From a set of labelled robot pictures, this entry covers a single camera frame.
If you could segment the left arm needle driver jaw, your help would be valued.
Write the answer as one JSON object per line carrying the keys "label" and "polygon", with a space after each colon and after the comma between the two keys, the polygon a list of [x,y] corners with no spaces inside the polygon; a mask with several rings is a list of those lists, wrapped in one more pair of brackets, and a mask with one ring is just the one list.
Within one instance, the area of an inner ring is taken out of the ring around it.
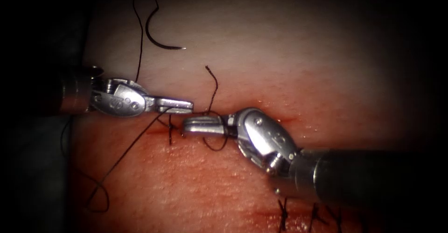
{"label": "left arm needle driver jaw", "polygon": [[157,106],[175,107],[175,108],[194,108],[193,102],[185,100],[158,98],[156,102]]}
{"label": "left arm needle driver jaw", "polygon": [[190,108],[167,107],[167,106],[158,107],[156,111],[158,113],[166,113],[166,114],[191,114],[191,113],[193,113],[193,109],[190,109]]}

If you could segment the left arm needle driver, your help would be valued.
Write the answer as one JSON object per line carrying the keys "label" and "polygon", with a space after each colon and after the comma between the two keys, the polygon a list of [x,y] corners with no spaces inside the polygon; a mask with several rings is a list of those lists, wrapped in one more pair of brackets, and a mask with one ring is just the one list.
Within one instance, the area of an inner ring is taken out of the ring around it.
{"label": "left arm needle driver", "polygon": [[117,117],[135,117],[153,111],[155,98],[138,83],[109,78],[96,80],[90,98],[90,107]]}

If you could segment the right arm needle driver jaw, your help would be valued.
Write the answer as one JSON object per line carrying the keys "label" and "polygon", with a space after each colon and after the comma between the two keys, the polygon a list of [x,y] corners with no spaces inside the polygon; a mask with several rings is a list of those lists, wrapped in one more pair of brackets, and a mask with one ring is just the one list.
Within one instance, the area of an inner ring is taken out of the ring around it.
{"label": "right arm needle driver jaw", "polygon": [[185,125],[183,133],[197,136],[224,136],[226,134],[224,127],[221,125]]}
{"label": "right arm needle driver jaw", "polygon": [[185,118],[183,125],[222,125],[224,122],[220,116],[195,116]]}

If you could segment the right arm needle driver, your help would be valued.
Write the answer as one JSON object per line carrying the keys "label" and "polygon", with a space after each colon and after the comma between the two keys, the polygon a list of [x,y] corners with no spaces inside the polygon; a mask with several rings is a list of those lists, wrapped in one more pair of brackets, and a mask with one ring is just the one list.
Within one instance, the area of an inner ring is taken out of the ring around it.
{"label": "right arm needle driver", "polygon": [[228,135],[245,158],[270,176],[287,176],[300,149],[289,132],[258,108],[224,116]]}

